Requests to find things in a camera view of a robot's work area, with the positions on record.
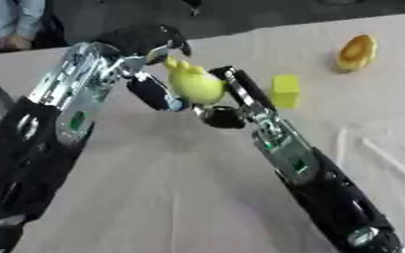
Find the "green led light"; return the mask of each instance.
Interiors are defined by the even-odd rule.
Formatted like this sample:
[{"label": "green led light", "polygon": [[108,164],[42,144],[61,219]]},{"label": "green led light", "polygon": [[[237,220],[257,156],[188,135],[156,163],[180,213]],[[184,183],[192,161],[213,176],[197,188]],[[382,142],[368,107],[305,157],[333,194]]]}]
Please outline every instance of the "green led light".
[{"label": "green led light", "polygon": [[273,147],[272,144],[269,143],[269,142],[264,142],[264,146],[265,146],[267,149],[271,149],[271,148]]},{"label": "green led light", "polygon": [[70,120],[69,126],[72,130],[78,130],[86,120],[86,113],[78,111]]}]

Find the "white tablecloth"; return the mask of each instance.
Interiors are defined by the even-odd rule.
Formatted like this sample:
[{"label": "white tablecloth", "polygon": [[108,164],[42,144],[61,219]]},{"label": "white tablecloth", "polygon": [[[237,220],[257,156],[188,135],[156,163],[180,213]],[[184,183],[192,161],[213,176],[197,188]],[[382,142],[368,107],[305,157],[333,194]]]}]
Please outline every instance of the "white tablecloth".
[{"label": "white tablecloth", "polygon": [[[333,55],[350,38],[378,41],[350,74]],[[405,15],[261,29],[192,41],[192,63],[233,64],[263,88],[296,74],[282,115],[351,176],[405,242]],[[63,49],[0,55],[0,85],[28,94]],[[151,73],[165,78],[161,66]],[[334,252],[286,192],[246,130],[154,112],[121,84],[43,219],[16,252]]]}]

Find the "yellow toy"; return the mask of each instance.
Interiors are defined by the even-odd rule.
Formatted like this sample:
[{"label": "yellow toy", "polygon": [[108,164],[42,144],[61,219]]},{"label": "yellow toy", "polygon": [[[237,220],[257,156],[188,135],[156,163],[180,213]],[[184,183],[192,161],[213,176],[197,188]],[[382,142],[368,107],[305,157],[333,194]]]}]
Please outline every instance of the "yellow toy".
[{"label": "yellow toy", "polygon": [[215,104],[222,99],[223,82],[201,66],[191,66],[171,56],[164,65],[169,69],[169,84],[177,95],[202,105]]},{"label": "yellow toy", "polygon": [[277,108],[294,108],[299,95],[295,75],[276,75],[272,78],[271,101]]},{"label": "yellow toy", "polygon": [[376,41],[362,35],[353,38],[339,52],[336,62],[342,70],[356,71],[367,66],[376,57]]}]

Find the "person's hand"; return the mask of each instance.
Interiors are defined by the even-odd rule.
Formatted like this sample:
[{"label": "person's hand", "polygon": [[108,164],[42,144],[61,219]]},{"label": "person's hand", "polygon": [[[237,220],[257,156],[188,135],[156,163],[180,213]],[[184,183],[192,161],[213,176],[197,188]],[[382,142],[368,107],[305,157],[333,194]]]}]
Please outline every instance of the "person's hand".
[{"label": "person's hand", "polygon": [[0,49],[31,49],[32,42],[18,35],[6,36],[0,39]]},{"label": "person's hand", "polygon": [[29,50],[32,47],[32,42],[24,37],[11,35],[8,37],[6,46],[20,50]]},{"label": "person's hand", "polygon": [[[119,49],[124,56],[147,55],[150,50],[170,44],[179,48],[183,54],[190,56],[191,48],[178,29],[166,25],[134,25],[117,29],[94,39]],[[165,60],[165,57],[154,59],[149,63]]]}]

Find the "person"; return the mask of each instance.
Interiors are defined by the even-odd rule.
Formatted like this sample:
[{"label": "person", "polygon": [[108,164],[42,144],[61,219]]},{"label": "person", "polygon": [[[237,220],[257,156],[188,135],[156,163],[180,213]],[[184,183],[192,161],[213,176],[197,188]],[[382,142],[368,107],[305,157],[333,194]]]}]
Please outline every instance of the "person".
[{"label": "person", "polygon": [[0,0],[0,50],[31,49],[45,0]]}]

